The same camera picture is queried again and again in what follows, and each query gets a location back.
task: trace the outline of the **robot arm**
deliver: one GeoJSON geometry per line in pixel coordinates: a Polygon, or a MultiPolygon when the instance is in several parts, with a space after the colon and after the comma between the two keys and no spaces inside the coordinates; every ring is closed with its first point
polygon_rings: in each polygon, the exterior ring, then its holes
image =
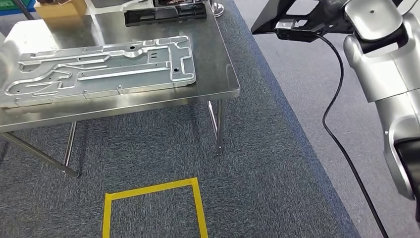
{"type": "Polygon", "coordinates": [[[417,201],[420,223],[419,21],[398,12],[402,0],[319,0],[307,15],[288,15],[295,1],[269,0],[251,31],[303,42],[327,33],[349,34],[344,40],[347,60],[366,99],[376,104],[385,160],[398,192],[417,201]],[[367,55],[395,43],[398,49],[390,53],[367,55]]]}

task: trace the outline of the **gray carpet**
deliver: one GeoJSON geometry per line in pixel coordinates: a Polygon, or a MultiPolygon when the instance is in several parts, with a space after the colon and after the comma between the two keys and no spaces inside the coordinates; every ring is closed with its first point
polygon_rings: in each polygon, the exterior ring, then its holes
{"type": "MultiPolygon", "coordinates": [[[[267,0],[235,2],[250,28],[267,0]]],[[[413,2],[403,1],[402,12],[413,2]]],[[[344,56],[345,36],[326,37],[337,47],[345,65],[342,92],[327,123],[352,158],[390,237],[420,237],[415,202],[398,194],[383,157],[383,136],[375,105],[367,103],[344,56]]],[[[339,65],[334,53],[322,41],[281,41],[275,35],[258,35],[255,40],[361,236],[381,237],[347,162],[321,124],[338,85],[339,65]]]]}
{"type": "MultiPolygon", "coordinates": [[[[227,103],[224,155],[214,155],[203,104],[80,122],[78,179],[1,141],[0,237],[100,237],[105,192],[191,177],[209,237],[359,237],[235,4],[223,3],[219,26],[242,87],[227,103]]],[[[62,158],[69,128],[15,134],[62,158]]],[[[198,236],[187,188],[112,208],[112,237],[198,236]]]]}

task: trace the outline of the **metal plate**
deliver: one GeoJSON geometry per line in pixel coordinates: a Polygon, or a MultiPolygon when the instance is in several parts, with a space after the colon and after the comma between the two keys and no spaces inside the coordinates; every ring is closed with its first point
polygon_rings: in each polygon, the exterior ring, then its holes
{"type": "Polygon", "coordinates": [[[12,108],[182,87],[196,81],[190,39],[22,54],[1,88],[12,108]]]}

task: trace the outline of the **yellow tape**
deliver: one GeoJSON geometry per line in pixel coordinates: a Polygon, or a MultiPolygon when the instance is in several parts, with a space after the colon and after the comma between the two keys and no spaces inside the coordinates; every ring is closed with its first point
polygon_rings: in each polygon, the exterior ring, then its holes
{"type": "Polygon", "coordinates": [[[111,207],[112,201],[123,199],[127,197],[134,197],[144,195],[153,192],[164,191],[168,189],[184,187],[191,185],[193,187],[194,203],[196,205],[198,226],[200,229],[201,238],[208,238],[206,219],[204,218],[203,203],[200,195],[200,187],[198,185],[197,178],[188,178],[184,180],[167,182],[149,187],[142,187],[116,193],[105,193],[105,204],[104,204],[104,222],[103,222],[103,238],[109,238],[110,225],[111,225],[111,207]]]}
{"type": "Polygon", "coordinates": [[[111,229],[111,203],[112,198],[109,194],[105,193],[105,204],[104,204],[104,224],[102,226],[102,237],[109,238],[109,232],[111,229]]]}
{"type": "Polygon", "coordinates": [[[198,186],[198,179],[192,178],[194,202],[196,204],[198,227],[200,228],[200,237],[208,238],[206,219],[204,218],[203,203],[201,201],[200,187],[198,186]]]}

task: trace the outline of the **hole in metal plate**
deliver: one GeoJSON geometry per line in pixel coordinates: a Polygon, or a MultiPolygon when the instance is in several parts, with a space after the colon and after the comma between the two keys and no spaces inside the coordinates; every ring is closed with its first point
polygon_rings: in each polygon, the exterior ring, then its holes
{"type": "Polygon", "coordinates": [[[308,20],[300,20],[300,21],[296,22],[295,27],[304,26],[307,22],[308,22],[308,20]]]}
{"type": "Polygon", "coordinates": [[[296,0],[287,10],[287,15],[308,15],[318,4],[316,0],[296,0]]]}

